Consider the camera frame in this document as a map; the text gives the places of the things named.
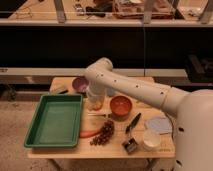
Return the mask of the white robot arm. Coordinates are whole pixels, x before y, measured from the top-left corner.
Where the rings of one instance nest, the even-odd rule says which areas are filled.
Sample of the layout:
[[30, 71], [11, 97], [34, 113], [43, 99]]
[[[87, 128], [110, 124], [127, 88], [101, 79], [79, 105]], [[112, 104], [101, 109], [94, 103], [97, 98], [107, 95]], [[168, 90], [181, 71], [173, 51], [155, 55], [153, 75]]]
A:
[[174, 171], [213, 171], [213, 90], [187, 92], [112, 72], [108, 58], [85, 69], [89, 101], [111, 87], [177, 117]]

